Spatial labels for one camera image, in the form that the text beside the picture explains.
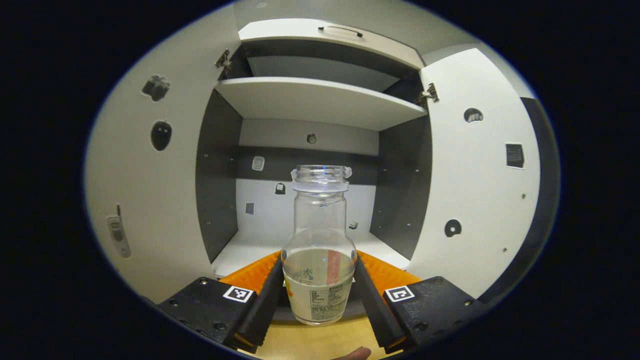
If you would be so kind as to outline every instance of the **black background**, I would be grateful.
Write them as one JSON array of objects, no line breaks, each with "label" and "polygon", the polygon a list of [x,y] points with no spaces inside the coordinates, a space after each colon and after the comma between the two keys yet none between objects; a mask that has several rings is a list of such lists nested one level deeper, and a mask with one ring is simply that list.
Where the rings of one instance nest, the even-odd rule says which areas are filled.
[{"label": "black background", "polygon": [[[15,245],[4,252],[5,354],[226,357],[123,285],[95,246],[81,192],[86,137],[103,99],[148,49],[216,5],[21,4],[4,12],[2,35],[4,98],[17,110],[4,122],[6,189],[20,195],[5,204],[5,241]],[[639,137],[623,103],[635,99],[635,12],[546,0],[429,7],[493,46],[538,93],[556,130],[563,193],[547,248],[515,291],[419,357],[631,357],[627,241],[638,237],[638,206],[629,176]]]}]

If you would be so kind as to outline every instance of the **screw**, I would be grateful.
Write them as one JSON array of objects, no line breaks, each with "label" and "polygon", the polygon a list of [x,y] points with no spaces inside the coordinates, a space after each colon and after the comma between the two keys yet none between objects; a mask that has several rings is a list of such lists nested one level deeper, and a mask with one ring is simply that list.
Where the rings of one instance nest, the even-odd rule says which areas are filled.
[{"label": "screw", "polygon": [[429,325],[421,322],[421,323],[417,324],[416,326],[414,326],[413,330],[415,330],[415,331],[425,331],[428,327],[429,327]]}]

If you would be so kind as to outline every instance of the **finger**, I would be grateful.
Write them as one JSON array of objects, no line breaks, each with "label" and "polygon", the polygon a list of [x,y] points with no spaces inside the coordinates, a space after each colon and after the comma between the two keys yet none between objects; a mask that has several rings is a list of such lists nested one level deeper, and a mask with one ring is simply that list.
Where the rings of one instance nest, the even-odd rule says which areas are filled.
[{"label": "finger", "polygon": [[333,360],[366,360],[371,355],[371,349],[365,347],[359,347],[351,353],[340,356]]}]

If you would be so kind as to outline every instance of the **bottle mouth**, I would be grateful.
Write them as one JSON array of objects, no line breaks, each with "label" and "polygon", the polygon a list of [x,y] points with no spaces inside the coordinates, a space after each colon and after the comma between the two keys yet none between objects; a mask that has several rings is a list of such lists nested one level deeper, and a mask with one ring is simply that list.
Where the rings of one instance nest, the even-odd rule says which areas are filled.
[{"label": "bottle mouth", "polygon": [[291,172],[293,190],[303,192],[345,192],[351,168],[340,165],[298,165]]}]

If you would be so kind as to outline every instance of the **glass jar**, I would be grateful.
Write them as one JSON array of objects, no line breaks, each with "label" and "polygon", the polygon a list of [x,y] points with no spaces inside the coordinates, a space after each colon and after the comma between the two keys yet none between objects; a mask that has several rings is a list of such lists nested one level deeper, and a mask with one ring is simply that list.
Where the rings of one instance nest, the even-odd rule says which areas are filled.
[{"label": "glass jar", "polygon": [[282,270],[294,316],[307,325],[329,325],[344,314],[356,248],[346,235],[351,168],[299,165],[291,172],[294,232],[282,248]]}]

